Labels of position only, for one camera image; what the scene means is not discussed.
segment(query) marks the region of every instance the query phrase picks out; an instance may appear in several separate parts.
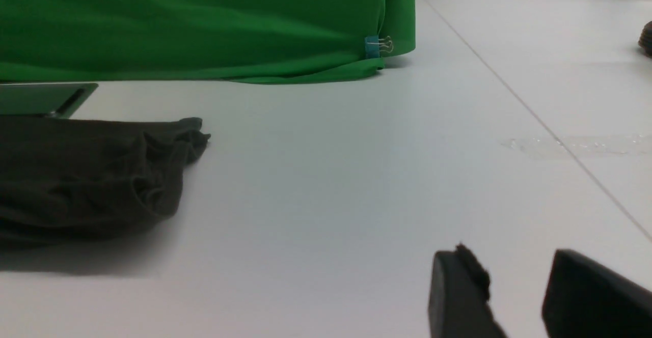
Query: black object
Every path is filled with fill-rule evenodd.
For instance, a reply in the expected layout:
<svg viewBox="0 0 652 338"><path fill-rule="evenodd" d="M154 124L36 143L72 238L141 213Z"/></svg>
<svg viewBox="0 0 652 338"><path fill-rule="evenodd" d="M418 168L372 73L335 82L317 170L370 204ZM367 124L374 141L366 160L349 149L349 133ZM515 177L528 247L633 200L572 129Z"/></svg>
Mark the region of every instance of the black object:
<svg viewBox="0 0 652 338"><path fill-rule="evenodd" d="M652 21L646 23L638 39L638 45L645 50L647 55L652 55Z"/></svg>
<svg viewBox="0 0 652 338"><path fill-rule="evenodd" d="M0 248L148 231L176 212L201 127L0 116Z"/></svg>
<svg viewBox="0 0 652 338"><path fill-rule="evenodd" d="M16 83L0 85L0 115L69 118L97 83Z"/></svg>
<svg viewBox="0 0 652 338"><path fill-rule="evenodd" d="M551 338L652 336L652 293L573 250L557 250L543 303Z"/></svg>
<svg viewBox="0 0 652 338"><path fill-rule="evenodd" d="M464 245L435 254L428 317L432 338L505 338L489 301L491 280Z"/></svg>

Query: white table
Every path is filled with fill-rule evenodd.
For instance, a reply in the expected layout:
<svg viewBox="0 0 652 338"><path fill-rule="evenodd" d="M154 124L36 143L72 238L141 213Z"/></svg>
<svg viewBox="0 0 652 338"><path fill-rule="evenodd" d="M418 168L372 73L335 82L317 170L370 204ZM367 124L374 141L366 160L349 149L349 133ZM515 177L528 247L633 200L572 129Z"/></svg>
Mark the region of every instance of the white table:
<svg viewBox="0 0 652 338"><path fill-rule="evenodd" d="M426 337L431 257L459 241L490 270L492 307L509 336L546 336L540 306L556 248L575 248L652 288L652 245L618 204L626 199L610 197L570 155L536 161L501 145L551 140L550 131L603 134L604 123L585 120L606 103L621 108L619 117L603 117L622 125L616 133L638 131L637 119L648 123L641 118L650 62L621 48L626 36L636 43L650 6L600 0L614 16L616 6L632 7L617 14L640 20L631 29L603 21L609 14L571 18L590 1L417 0L417 50L370 80L102 83L75 117L200 116L211 146L186 172L177 216L145 241L9 261L39 269L65 260L68 271L98 275L3 273L3 335ZM489 28L492 15L499 24ZM561 32L537 29L541 20L583 36L601 26L600 35L614 39L569 51L570 43L547 40L562 41ZM541 49L530 52L528 41ZM587 66L573 76L576 86L595 85L601 68L616 67L613 80L634 80L638 96L619 92L608 101L605 89L582 101L580 90L548 92L570 80L560 64ZM544 80L541 69L557 76ZM617 106L637 100L630 112ZM634 161L649 161L620 160L632 171ZM601 182L633 176L604 166L607 173L595 175ZM640 182L646 194L652 181Z"/></svg>

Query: green cloth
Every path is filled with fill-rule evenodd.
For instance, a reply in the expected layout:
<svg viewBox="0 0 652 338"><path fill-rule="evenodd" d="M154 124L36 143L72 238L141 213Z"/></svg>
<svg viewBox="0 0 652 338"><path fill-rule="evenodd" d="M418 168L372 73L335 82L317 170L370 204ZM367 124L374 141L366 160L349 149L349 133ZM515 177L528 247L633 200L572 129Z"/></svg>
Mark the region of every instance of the green cloth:
<svg viewBox="0 0 652 338"><path fill-rule="evenodd" d="M353 80L384 66L365 37L415 48L414 3L0 0L0 80Z"/></svg>

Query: black rubber piece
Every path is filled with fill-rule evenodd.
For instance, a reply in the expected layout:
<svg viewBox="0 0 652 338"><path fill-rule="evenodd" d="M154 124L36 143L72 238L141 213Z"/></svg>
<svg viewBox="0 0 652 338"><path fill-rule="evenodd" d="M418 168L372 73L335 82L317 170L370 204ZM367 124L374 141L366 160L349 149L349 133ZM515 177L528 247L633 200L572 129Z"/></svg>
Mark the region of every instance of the black rubber piece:
<svg viewBox="0 0 652 338"><path fill-rule="evenodd" d="M505 338L489 301L489 273L458 245L435 254L428 317L432 338Z"/></svg>
<svg viewBox="0 0 652 338"><path fill-rule="evenodd" d="M551 338L652 336L652 293L573 250L557 250L542 308Z"/></svg>

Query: dark gray cloth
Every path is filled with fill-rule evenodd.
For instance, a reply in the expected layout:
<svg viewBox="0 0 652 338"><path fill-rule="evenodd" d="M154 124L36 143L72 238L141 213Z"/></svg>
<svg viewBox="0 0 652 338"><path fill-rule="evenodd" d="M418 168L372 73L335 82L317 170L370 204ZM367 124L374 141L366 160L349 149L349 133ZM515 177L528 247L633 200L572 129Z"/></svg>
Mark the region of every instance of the dark gray cloth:
<svg viewBox="0 0 652 338"><path fill-rule="evenodd" d="M0 248L106 240L174 215L202 120L124 123L0 116Z"/></svg>

